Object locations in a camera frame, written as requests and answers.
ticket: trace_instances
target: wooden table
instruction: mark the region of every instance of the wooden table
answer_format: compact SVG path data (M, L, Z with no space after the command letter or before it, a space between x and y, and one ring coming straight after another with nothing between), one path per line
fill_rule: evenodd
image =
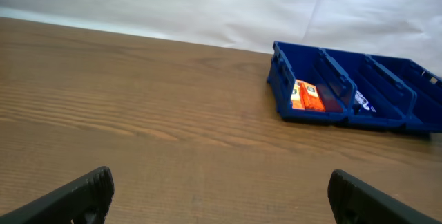
M0 214L108 165L109 224L334 223L334 169L442 221L442 136L283 122L270 58L0 19Z

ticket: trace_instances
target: blue plastic container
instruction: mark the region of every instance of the blue plastic container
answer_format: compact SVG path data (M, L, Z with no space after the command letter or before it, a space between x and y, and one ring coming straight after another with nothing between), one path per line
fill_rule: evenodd
M442 81L410 59L372 55L398 75L414 92L416 104L407 117L408 131L442 132Z
M416 115L417 93L387 69L386 64L384 66L370 55L277 41L273 49L275 53L267 81L284 120L382 129L417 129L422 121L434 120L423 120ZM296 79L316 86L325 112L292 109L290 97ZM354 111L356 91L368 99L376 112Z
M273 49L267 81L283 120L333 124L347 117L355 85L325 50L282 42L275 42ZM326 112L292 109L290 97L296 79L316 86Z

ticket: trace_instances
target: bin compartment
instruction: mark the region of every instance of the bin compartment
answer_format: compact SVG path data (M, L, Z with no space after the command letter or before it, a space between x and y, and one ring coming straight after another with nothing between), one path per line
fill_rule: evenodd
M405 128L409 131L442 132L441 79L410 59L372 57L417 93L416 104L407 117Z
M399 128L411 114L416 93L395 74L370 55L327 49L326 52L344 68L356 89L374 111L369 114L348 111L348 123L365 127Z
M273 49L267 81L283 120L333 124L347 118L355 85L324 49L277 41ZM296 79L316 86L325 112L292 109L290 97Z

